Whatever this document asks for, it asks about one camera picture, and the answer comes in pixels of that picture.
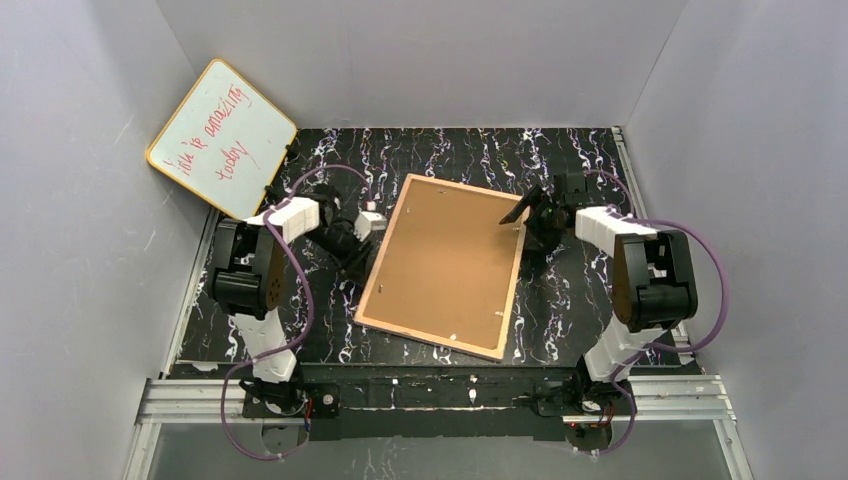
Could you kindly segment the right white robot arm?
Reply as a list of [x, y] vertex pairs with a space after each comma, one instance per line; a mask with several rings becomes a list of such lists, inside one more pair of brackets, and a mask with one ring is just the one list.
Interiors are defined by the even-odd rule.
[[585, 173], [556, 174], [550, 191], [534, 186], [500, 222], [523, 224], [526, 252], [549, 255], [570, 234], [612, 260], [611, 320], [568, 382], [541, 396], [560, 397], [574, 409], [591, 402], [611, 415], [630, 391], [633, 365], [658, 338], [694, 316], [698, 297], [687, 235], [641, 225], [596, 204], [588, 186]]

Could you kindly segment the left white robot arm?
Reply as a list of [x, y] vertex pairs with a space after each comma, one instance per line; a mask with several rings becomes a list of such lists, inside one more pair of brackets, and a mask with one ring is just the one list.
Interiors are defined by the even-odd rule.
[[218, 224], [209, 295], [231, 317], [248, 352], [251, 375], [239, 385], [249, 398], [283, 416], [298, 414], [308, 403], [294, 377], [297, 359], [279, 314], [286, 248], [305, 238], [324, 250], [346, 279], [364, 283], [373, 264], [371, 236], [386, 226], [372, 201], [355, 218], [345, 217], [339, 192], [327, 184], [246, 220]]

